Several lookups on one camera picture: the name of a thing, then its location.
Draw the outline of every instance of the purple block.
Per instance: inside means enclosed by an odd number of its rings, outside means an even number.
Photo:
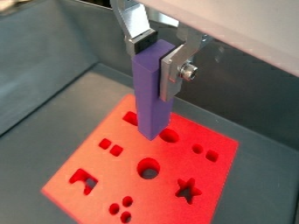
[[[153,140],[169,123],[173,100],[158,98],[160,58],[173,49],[164,40],[150,45],[132,58],[137,129]]]

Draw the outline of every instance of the red board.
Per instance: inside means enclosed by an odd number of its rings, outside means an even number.
[[[208,224],[237,142],[172,114],[153,141],[126,96],[41,189],[84,224]]]

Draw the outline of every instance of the small round hole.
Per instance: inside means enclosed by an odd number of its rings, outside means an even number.
[[[120,216],[120,220],[122,223],[128,223],[132,219],[130,213],[129,212],[122,212]]]
[[[136,171],[142,179],[153,179],[158,174],[160,165],[148,157],[138,162]]]
[[[192,147],[192,151],[196,153],[196,154],[201,154],[202,152],[202,148],[198,144],[194,144]]]
[[[124,207],[130,207],[132,204],[133,204],[133,199],[132,199],[129,196],[125,196],[125,197],[122,198],[122,206],[124,206]]]
[[[166,142],[166,143],[176,143],[178,141],[178,135],[177,133],[170,129],[164,129],[161,133],[158,134],[158,137]]]
[[[117,214],[118,212],[118,204],[112,204],[108,209],[110,214]]]

